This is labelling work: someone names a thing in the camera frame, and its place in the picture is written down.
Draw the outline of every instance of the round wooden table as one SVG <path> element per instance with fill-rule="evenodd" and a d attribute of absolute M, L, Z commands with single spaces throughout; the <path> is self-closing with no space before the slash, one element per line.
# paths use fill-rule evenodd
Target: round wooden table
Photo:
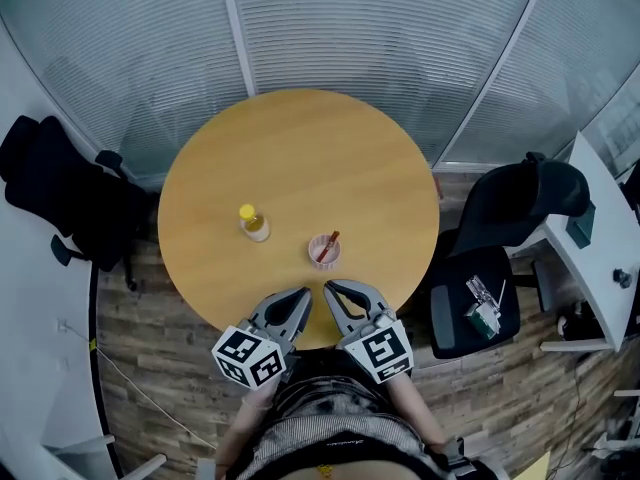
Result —
<path fill-rule="evenodd" d="M 267 241 L 240 229 L 244 203 L 269 220 Z M 328 279 L 371 284 L 399 308 L 429 266 L 438 224 L 433 177 L 402 128 L 359 100 L 307 89 L 251 98 L 205 124 L 174 161 L 158 215 L 172 281 L 218 329 L 272 293 L 310 287 L 298 349 L 341 338 L 322 295 Z M 334 230 L 339 264 L 318 271 L 307 245 Z"/>

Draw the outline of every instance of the small cup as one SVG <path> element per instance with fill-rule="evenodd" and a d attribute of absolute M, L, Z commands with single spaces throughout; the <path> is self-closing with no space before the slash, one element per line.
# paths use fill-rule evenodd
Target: small cup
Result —
<path fill-rule="evenodd" d="M 320 256 L 320 253 L 324 250 L 325 246 L 329 243 L 331 235 L 318 235 L 309 242 L 309 259 L 311 264 L 318 270 L 331 270 L 338 263 L 340 258 L 341 246 L 340 240 L 336 239 L 333 247 L 327 251 L 322 261 L 318 263 L 316 258 Z"/>

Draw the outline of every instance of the plastic bottle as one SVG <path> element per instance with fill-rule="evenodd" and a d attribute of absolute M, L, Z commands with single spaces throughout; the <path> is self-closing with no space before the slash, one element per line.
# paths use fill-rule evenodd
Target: plastic bottle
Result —
<path fill-rule="evenodd" d="M 240 227 L 254 242 L 264 242 L 271 233 L 266 217 L 256 213 L 256 209 L 250 204 L 240 207 Z"/>

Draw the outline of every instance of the person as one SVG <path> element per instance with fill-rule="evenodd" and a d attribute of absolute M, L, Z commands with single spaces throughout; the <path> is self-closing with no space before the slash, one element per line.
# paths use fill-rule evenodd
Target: person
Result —
<path fill-rule="evenodd" d="M 344 350 L 307 351 L 244 396 L 216 480 L 450 479 L 446 441 L 406 373 L 378 385 Z"/>

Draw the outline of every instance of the black office chair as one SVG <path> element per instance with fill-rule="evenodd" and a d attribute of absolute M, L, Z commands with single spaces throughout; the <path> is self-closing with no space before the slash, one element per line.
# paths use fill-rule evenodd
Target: black office chair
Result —
<path fill-rule="evenodd" d="M 582 215 L 589 203 L 589 186 L 575 167 L 528 153 L 521 164 L 485 174 L 473 186 L 460 226 L 438 237 L 429 270 L 419 288 L 418 302 L 429 307 L 435 357 L 449 359 L 472 354 L 515 336 L 520 330 L 516 285 L 536 286 L 541 305 L 550 304 L 547 278 L 540 264 L 534 274 L 520 278 L 511 271 L 503 247 L 521 245 L 550 214 Z M 477 275 L 501 301 L 500 333 L 483 337 L 465 313 L 476 302 L 466 282 Z"/>
<path fill-rule="evenodd" d="M 85 160 L 55 117 L 38 123 L 20 116 L 0 145 L 5 197 L 49 221 L 62 236 L 73 236 L 80 252 L 67 248 L 57 235 L 51 241 L 60 263 L 66 266 L 71 258 L 79 258 L 110 271 L 123 258 L 127 286 L 135 290 L 130 245 L 150 198 L 127 180 L 120 155 L 102 151 L 95 161 L 118 177 Z"/>

